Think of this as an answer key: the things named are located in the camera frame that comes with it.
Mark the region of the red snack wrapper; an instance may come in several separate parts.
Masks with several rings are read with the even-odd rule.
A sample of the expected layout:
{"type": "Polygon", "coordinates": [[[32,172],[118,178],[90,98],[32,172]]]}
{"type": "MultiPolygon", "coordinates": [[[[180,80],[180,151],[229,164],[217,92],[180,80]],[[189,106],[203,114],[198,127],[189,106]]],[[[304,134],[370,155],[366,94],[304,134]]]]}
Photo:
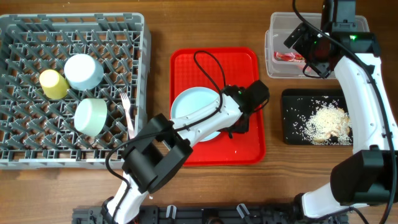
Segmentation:
{"type": "Polygon", "coordinates": [[[305,58],[297,52],[280,53],[274,52],[274,58],[282,62],[305,62],[305,58]]]}

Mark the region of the large light blue plate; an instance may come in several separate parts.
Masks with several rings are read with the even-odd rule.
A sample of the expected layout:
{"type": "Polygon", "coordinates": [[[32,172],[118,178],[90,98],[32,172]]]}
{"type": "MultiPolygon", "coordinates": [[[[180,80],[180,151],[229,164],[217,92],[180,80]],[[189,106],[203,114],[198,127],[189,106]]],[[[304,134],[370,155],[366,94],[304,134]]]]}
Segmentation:
{"type": "Polygon", "coordinates": [[[174,130],[191,146],[212,137],[223,124],[222,114],[216,110],[219,105],[219,94],[209,88],[193,87],[183,91],[172,103],[170,115],[174,130]]]}

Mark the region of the white plastic fork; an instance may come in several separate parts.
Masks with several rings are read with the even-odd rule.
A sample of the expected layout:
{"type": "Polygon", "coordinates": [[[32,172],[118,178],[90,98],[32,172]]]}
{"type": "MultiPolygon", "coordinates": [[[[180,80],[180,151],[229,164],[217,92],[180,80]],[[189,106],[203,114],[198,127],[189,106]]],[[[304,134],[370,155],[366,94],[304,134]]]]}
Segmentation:
{"type": "Polygon", "coordinates": [[[132,139],[135,135],[134,135],[134,126],[132,124],[132,119],[131,119],[131,114],[130,114],[131,102],[130,102],[129,98],[127,97],[126,93],[120,92],[120,97],[121,97],[122,105],[123,105],[125,116],[126,116],[128,136],[129,136],[129,139],[132,139]]]}

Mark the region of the mint green bowl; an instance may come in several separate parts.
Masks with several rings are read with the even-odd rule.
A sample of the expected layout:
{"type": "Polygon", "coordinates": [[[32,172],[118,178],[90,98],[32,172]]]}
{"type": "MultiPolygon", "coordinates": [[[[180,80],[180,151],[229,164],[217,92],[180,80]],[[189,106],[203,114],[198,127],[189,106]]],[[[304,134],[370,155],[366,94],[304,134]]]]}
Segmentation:
{"type": "Polygon", "coordinates": [[[75,111],[75,129],[87,136],[99,135],[107,118],[107,106],[103,99],[86,98],[82,100],[75,111]]]}

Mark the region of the small light blue plate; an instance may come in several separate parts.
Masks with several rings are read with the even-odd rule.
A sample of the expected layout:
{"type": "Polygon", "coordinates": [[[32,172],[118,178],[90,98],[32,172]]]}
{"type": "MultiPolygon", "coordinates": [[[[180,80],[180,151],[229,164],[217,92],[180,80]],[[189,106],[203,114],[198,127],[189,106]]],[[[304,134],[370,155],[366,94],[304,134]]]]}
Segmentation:
{"type": "Polygon", "coordinates": [[[102,64],[86,54],[70,57],[63,70],[69,85],[79,91],[93,89],[101,83],[104,75],[102,64]]]}

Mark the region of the yellow plastic cup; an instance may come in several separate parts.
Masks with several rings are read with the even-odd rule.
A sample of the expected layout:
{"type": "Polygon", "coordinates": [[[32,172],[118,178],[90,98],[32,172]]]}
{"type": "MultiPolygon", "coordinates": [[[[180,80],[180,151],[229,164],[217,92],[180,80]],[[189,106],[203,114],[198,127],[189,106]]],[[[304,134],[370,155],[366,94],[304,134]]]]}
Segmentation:
{"type": "Polygon", "coordinates": [[[66,79],[56,70],[44,70],[39,76],[39,83],[45,95],[52,100],[66,97],[70,89],[66,79]]]}

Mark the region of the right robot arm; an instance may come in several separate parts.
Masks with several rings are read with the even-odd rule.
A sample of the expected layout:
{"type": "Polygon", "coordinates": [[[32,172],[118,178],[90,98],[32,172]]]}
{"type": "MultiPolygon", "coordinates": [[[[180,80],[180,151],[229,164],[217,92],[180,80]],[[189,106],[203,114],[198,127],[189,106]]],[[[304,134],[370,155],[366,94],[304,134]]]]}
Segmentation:
{"type": "Polygon", "coordinates": [[[373,33],[358,30],[355,15],[354,1],[325,1],[320,26],[301,19],[284,42],[320,78],[334,74],[353,132],[353,153],[333,168],[329,183],[296,196],[296,218],[308,222],[385,205],[385,223],[397,202],[397,123],[381,77],[381,48],[373,33]]]}

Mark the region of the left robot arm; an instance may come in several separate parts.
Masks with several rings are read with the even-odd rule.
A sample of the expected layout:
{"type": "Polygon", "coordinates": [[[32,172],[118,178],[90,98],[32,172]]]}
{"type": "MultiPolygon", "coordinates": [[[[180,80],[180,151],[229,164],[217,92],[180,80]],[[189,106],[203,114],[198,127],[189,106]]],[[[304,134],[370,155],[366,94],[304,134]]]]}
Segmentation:
{"type": "Polygon", "coordinates": [[[256,80],[247,88],[227,85],[209,105],[180,118],[168,120],[163,114],[152,118],[133,137],[119,145],[123,174],[107,170],[121,179],[117,194],[105,200],[101,214],[107,223],[129,223],[141,203],[170,181],[193,152],[193,147],[214,132],[243,134],[249,130],[252,114],[269,101],[268,87],[256,80]]]}

